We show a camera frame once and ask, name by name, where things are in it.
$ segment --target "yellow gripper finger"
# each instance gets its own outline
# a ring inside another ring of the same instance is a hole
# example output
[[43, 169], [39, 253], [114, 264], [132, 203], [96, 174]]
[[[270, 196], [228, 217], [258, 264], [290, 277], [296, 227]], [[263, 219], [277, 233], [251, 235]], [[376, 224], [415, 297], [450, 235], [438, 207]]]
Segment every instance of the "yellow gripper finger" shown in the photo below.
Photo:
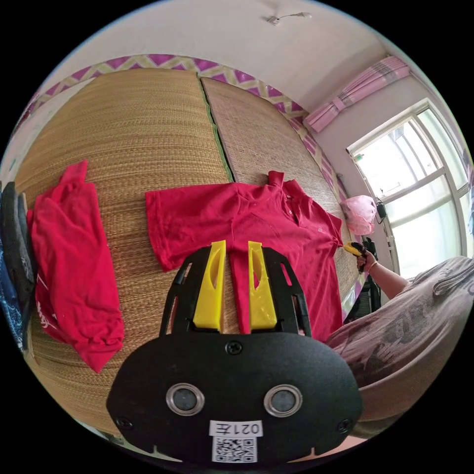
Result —
[[211, 245], [206, 270], [197, 298], [193, 323], [199, 329], [217, 329], [222, 332], [224, 312], [224, 265], [226, 241]]
[[[277, 324], [277, 315], [261, 243], [248, 243], [248, 274], [250, 331], [273, 329]], [[257, 287], [254, 274], [258, 280]]]
[[356, 257], [361, 257], [362, 256], [362, 254], [355, 247], [352, 246], [351, 242], [348, 242], [348, 243], [346, 243], [346, 245], [344, 245], [344, 250], [346, 250], [349, 253], [355, 255]]

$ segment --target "red t-shirt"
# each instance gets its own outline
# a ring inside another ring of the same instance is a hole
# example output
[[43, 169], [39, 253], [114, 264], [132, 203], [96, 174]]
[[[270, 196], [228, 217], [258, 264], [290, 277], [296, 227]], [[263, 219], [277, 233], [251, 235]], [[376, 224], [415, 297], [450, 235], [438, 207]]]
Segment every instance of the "red t-shirt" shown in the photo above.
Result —
[[240, 330], [249, 331], [248, 241], [261, 242], [290, 262], [305, 293], [313, 338], [324, 342], [342, 326], [334, 263], [342, 221], [295, 181], [271, 171], [269, 184], [228, 183], [146, 193], [148, 232], [163, 271], [212, 242], [225, 240]]
[[38, 196], [28, 225], [38, 262], [41, 325], [70, 344], [96, 372], [123, 346], [123, 321], [112, 257], [87, 161], [69, 166]]

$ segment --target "purple zigzag wall border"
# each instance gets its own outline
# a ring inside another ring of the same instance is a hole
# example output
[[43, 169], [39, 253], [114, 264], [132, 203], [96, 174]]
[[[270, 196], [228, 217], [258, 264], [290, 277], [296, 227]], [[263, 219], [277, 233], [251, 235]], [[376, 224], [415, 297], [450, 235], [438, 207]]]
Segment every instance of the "purple zigzag wall border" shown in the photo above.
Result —
[[[320, 146], [303, 125], [303, 119], [308, 115], [308, 112], [305, 111], [303, 107], [292, 101], [279, 90], [270, 85], [264, 84], [259, 79], [256, 79], [247, 73], [206, 59], [176, 56], [172, 54], [138, 54], [111, 59], [103, 63], [83, 68], [50, 87], [42, 95], [35, 97], [27, 107], [21, 119], [18, 121], [11, 138], [13, 138], [16, 131], [31, 114], [36, 112], [43, 104], [61, 92], [76, 84], [103, 74], [137, 68], [163, 68], [192, 71], [197, 73], [200, 77], [211, 78], [234, 85], [269, 101], [284, 115], [289, 124], [298, 134], [306, 149], [320, 167], [326, 182], [333, 191], [337, 200], [340, 202], [347, 199], [347, 193], [344, 186], [336, 175], [331, 163], [327, 160]], [[355, 236], [355, 239], [361, 242], [360, 236]], [[360, 294], [366, 278], [367, 275], [361, 275], [355, 282], [349, 295], [345, 297], [343, 301], [344, 318], [353, 306], [355, 299]]]

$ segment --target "screw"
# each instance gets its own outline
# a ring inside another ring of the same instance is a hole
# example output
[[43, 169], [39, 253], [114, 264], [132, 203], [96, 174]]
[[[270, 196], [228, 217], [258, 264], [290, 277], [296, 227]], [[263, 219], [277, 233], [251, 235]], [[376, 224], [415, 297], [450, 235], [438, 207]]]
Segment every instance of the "screw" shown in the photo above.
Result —
[[226, 344], [226, 351], [232, 356], [236, 356], [242, 352], [242, 344], [237, 341], [230, 341]]
[[342, 420], [338, 425], [336, 430], [339, 433], [347, 433], [352, 428], [352, 422], [350, 420]]
[[133, 428], [132, 422], [121, 416], [117, 418], [117, 425], [124, 430], [131, 430]]

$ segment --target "hand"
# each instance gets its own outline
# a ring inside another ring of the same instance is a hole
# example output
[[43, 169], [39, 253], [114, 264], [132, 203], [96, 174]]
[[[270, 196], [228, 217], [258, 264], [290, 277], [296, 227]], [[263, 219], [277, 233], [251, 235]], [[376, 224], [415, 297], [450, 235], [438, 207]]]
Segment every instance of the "hand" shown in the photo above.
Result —
[[357, 268], [360, 268], [363, 265], [364, 271], [366, 272], [375, 261], [375, 257], [367, 250], [365, 252], [365, 257], [357, 257]]

